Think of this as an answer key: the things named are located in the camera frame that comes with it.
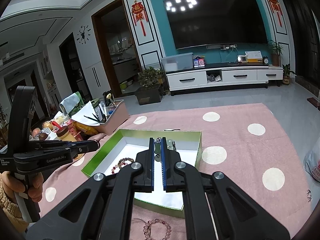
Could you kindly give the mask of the person's left hand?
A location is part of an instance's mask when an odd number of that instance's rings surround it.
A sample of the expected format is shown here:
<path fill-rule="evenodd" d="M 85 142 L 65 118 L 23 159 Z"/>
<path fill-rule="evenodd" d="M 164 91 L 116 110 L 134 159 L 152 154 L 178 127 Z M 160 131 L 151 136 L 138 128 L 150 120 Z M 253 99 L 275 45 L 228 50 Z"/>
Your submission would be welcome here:
<path fill-rule="evenodd" d="M 38 173 L 31 182 L 28 189 L 28 196 L 33 202 L 38 203 L 42 199 L 43 193 L 43 175 Z M 1 197 L 6 196 L 12 203 L 17 203 L 15 193 L 24 193 L 25 186 L 22 182 L 10 175 L 10 172 L 1 173 Z"/>

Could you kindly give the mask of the beige sleeve forearm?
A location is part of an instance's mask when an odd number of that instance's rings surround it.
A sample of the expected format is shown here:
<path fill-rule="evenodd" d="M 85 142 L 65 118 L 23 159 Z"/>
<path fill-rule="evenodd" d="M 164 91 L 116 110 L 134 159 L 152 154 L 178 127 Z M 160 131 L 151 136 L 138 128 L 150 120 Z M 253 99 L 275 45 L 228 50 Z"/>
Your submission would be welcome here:
<path fill-rule="evenodd" d="M 1 199 L 1 209 L 7 216 L 7 218 L 11 221 L 15 229 L 23 233 L 27 229 L 29 223 L 23 220 L 22 214 L 17 204 L 12 202 L 9 197 L 6 195 L 4 190 L 4 184 L 1 179 L 1 192 L 0 192 L 0 199 Z"/>

